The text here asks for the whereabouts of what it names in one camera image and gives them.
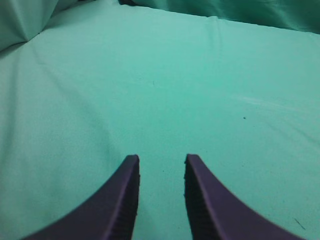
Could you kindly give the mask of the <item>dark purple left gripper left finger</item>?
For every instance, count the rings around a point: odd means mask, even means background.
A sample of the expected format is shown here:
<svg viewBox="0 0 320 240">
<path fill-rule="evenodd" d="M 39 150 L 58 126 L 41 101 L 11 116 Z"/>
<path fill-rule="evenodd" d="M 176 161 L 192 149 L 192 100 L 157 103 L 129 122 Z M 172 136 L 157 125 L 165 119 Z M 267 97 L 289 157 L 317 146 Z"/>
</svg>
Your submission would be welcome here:
<svg viewBox="0 0 320 240">
<path fill-rule="evenodd" d="M 130 240 L 139 204 L 140 159 L 128 155 L 113 175 L 70 213 L 27 240 Z"/>
</svg>

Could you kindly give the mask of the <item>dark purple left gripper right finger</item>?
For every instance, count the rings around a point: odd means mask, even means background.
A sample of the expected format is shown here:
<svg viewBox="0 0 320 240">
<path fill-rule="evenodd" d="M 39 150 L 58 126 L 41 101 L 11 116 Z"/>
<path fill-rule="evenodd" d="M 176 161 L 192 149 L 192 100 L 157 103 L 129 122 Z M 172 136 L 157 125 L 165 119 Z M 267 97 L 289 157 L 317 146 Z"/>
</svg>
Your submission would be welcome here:
<svg viewBox="0 0 320 240">
<path fill-rule="evenodd" d="M 298 240 L 230 192 L 197 154 L 187 154 L 184 199 L 194 240 Z"/>
</svg>

